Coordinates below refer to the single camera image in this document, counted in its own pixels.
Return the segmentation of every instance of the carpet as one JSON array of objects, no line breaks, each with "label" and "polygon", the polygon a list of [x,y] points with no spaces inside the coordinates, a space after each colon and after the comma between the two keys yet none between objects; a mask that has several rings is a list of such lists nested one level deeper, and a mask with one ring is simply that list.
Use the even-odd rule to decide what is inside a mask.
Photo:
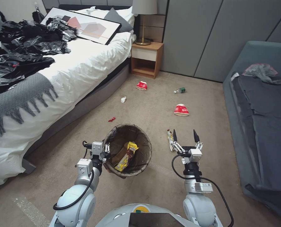
[{"label": "carpet", "polygon": [[[147,91],[135,86],[145,81]],[[185,87],[184,94],[173,94]],[[121,103],[121,97],[127,97]],[[185,104],[189,116],[173,114],[177,104]],[[95,192],[94,214],[88,227],[95,226],[105,211],[129,203],[149,203],[185,217],[182,202],[184,180],[171,168],[167,129],[175,128],[181,145],[193,145],[193,129],[204,143],[200,161],[203,177],[215,181],[222,190],[235,219],[234,226],[281,226],[281,219],[267,207],[242,194],[236,157],[221,83],[161,72],[153,80],[131,75],[105,102],[51,137],[27,159],[37,166],[30,174],[20,174],[0,186],[0,226],[47,227],[54,215],[52,206],[77,177],[74,165],[84,155],[82,141],[102,140],[119,124],[136,124],[152,143],[152,159],[146,170],[121,179],[103,168]],[[176,169],[182,173],[179,159]],[[223,226],[230,217],[214,187],[207,194],[214,202]]]}]

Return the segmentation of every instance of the white duvet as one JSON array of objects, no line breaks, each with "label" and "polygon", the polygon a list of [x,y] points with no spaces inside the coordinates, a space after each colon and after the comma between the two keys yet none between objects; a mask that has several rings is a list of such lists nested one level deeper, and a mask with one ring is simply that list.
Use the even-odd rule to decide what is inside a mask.
[{"label": "white duvet", "polygon": [[71,53],[49,56],[55,63],[39,72],[52,83],[59,97],[54,102],[44,94],[48,107],[37,101],[40,113],[29,105],[35,117],[20,109],[23,124],[3,118],[6,133],[0,137],[0,185],[25,171],[22,159],[28,148],[130,56],[134,40],[135,35],[129,32],[117,33],[108,45],[76,39],[68,42]]}]

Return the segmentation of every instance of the trash can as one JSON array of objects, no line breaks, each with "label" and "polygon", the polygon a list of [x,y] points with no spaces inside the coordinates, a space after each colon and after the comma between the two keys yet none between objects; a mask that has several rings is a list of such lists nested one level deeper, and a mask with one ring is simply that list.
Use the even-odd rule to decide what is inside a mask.
[{"label": "trash can", "polygon": [[[111,159],[124,147],[126,142],[135,142],[139,147],[133,159],[122,171],[118,171],[111,164]],[[104,139],[104,144],[110,144],[110,158],[104,167],[121,178],[136,176],[148,166],[152,156],[151,142],[146,133],[136,125],[124,124],[115,126]]]}]

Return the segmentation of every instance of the nightstand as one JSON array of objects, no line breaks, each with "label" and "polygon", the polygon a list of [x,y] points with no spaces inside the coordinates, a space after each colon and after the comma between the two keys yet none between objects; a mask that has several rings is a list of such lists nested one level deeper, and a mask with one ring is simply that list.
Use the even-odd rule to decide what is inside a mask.
[{"label": "nightstand", "polygon": [[132,74],[155,79],[160,70],[163,43],[151,42],[150,45],[132,45]]}]

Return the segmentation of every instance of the white pillow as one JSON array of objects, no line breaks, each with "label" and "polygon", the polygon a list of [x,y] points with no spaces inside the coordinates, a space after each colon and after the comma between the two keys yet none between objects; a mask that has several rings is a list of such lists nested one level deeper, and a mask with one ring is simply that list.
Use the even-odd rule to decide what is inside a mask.
[{"label": "white pillow", "polygon": [[[95,6],[92,6],[89,9],[86,9],[87,15],[98,17],[101,19],[104,19],[104,17],[107,15],[109,10],[100,10],[96,9]],[[86,14],[85,9],[77,11],[78,13]],[[132,6],[128,9],[119,9],[117,10],[117,13],[124,18],[132,27],[134,26],[134,17],[137,16],[137,14],[132,13]]]}]

